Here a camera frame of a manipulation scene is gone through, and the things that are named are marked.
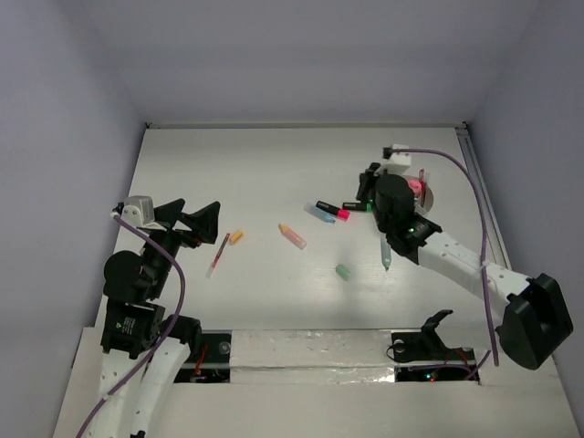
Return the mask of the dark red refill pen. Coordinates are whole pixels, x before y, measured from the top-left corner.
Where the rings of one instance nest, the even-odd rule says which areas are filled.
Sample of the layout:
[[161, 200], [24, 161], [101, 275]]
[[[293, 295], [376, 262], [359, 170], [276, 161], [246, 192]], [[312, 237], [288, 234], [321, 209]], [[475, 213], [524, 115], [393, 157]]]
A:
[[220, 244], [216, 255], [214, 256], [213, 261], [209, 265], [209, 268], [208, 268], [206, 275], [205, 275], [206, 278], [210, 278], [213, 275], [213, 272], [219, 263], [219, 260], [224, 252], [225, 247], [227, 246], [227, 243], [229, 242], [230, 237], [231, 237], [230, 233], [225, 234], [224, 239], [223, 239], [222, 243]]

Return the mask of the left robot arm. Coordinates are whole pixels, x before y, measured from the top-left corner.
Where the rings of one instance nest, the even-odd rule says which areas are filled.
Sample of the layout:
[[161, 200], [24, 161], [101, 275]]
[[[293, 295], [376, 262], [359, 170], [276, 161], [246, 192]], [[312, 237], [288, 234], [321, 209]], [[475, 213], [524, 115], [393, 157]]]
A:
[[190, 214], [184, 206], [136, 195], [110, 214], [143, 246], [114, 253], [104, 266], [100, 396], [79, 437], [152, 437], [179, 369], [201, 352], [200, 321], [181, 313], [186, 277], [176, 256], [215, 243], [221, 205]]

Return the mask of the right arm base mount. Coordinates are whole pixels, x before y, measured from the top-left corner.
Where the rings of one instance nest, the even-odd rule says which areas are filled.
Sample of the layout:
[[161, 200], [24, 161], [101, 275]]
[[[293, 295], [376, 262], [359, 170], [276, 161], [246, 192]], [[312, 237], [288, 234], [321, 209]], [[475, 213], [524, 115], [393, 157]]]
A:
[[478, 361], [473, 349], [447, 347], [437, 333], [440, 323], [453, 314], [443, 309], [428, 317], [420, 328], [407, 328], [391, 333], [385, 350], [395, 365], [396, 382], [478, 381], [478, 373], [470, 376]]

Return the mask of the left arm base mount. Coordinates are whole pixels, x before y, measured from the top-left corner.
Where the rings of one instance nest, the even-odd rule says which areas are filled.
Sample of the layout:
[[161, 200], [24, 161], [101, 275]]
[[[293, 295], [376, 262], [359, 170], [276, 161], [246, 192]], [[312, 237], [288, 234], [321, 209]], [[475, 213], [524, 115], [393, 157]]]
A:
[[202, 344], [177, 372], [174, 383], [228, 383], [231, 375], [231, 331], [207, 331]]

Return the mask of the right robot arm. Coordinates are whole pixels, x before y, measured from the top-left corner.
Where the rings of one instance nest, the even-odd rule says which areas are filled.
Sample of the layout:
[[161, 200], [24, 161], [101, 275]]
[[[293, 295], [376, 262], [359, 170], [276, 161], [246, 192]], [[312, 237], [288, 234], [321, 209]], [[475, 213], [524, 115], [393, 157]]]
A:
[[415, 210], [414, 192], [399, 174], [374, 162], [360, 174], [357, 200], [370, 205], [387, 245], [415, 265], [440, 274], [476, 297], [493, 317], [503, 352], [524, 369], [538, 369], [572, 334], [558, 281], [526, 276], [493, 264], [459, 244]]

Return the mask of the red gel pen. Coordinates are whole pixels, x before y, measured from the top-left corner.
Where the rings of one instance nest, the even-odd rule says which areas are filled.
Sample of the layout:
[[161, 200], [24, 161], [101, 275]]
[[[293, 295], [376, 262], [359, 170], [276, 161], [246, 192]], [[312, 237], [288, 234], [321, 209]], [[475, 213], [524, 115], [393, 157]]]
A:
[[426, 193], [425, 169], [419, 170], [418, 181], [420, 184], [420, 198], [423, 198]]

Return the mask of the black pink highlighter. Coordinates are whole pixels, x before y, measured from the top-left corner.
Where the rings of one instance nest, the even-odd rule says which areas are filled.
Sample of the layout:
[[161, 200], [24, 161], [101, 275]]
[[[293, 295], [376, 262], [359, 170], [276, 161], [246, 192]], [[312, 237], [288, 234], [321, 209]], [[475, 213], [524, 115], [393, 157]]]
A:
[[326, 203], [323, 201], [317, 201], [316, 207], [327, 214], [338, 218], [341, 221], [346, 222], [350, 218], [350, 211], [339, 208], [333, 204]]

